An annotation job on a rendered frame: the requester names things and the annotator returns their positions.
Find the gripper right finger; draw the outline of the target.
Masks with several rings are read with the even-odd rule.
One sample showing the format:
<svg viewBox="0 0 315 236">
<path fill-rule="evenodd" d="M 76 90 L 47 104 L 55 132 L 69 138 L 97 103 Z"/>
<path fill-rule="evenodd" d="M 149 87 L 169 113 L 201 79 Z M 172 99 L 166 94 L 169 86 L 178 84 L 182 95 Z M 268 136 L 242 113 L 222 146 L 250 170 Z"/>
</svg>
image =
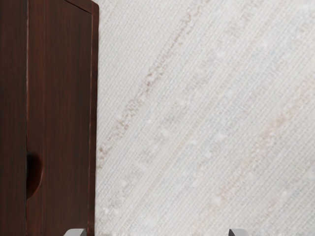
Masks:
<svg viewBox="0 0 315 236">
<path fill-rule="evenodd" d="M 228 236 L 251 236 L 251 234 L 242 228 L 229 229 Z"/>
</svg>

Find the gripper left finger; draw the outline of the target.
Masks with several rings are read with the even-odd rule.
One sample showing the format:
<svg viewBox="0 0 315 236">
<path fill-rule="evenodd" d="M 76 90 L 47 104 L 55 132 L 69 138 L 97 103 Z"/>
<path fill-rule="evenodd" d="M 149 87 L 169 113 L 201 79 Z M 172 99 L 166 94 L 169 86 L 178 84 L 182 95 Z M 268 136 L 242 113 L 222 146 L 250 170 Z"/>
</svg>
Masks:
<svg viewBox="0 0 315 236">
<path fill-rule="evenodd" d="M 74 228 L 67 230 L 64 236 L 87 236 L 87 232 L 85 229 Z"/>
</svg>

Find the dark brown wooden cabinet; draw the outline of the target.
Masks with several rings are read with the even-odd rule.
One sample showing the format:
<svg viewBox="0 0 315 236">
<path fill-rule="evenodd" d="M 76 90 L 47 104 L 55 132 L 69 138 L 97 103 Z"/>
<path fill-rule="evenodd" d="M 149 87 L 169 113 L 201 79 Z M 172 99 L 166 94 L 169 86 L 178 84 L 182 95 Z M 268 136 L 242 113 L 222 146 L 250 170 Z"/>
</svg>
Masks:
<svg viewBox="0 0 315 236">
<path fill-rule="evenodd" d="M 99 7 L 0 0 L 0 236 L 95 236 Z"/>
</svg>

